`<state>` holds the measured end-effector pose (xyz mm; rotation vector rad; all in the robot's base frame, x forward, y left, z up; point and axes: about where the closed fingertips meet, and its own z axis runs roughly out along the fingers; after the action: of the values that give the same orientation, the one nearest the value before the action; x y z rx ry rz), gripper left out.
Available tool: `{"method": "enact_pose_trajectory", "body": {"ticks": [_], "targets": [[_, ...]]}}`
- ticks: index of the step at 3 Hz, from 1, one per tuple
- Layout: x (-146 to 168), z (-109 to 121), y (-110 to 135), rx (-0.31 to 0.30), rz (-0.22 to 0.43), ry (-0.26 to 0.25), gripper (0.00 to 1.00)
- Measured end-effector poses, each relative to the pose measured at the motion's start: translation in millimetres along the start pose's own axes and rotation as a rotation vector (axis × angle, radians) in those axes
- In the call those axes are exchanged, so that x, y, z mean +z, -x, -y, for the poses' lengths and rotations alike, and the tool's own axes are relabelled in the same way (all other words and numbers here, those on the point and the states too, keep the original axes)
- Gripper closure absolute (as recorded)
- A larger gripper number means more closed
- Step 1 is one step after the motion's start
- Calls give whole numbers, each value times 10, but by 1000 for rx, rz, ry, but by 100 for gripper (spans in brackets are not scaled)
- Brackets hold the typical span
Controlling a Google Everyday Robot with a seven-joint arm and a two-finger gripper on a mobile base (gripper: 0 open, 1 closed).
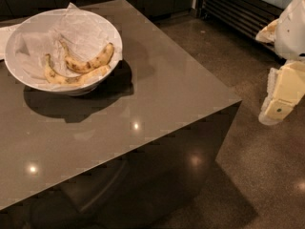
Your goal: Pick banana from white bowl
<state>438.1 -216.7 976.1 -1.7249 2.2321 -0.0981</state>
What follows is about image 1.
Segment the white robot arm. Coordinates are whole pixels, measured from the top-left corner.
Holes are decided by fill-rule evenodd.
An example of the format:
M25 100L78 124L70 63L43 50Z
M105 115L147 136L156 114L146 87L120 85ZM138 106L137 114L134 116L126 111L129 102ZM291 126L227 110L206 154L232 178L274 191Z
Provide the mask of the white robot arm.
M287 117L305 95L305 0L292 0L287 8L255 37L273 43L274 52L286 60L268 74L267 96L258 120L275 125Z

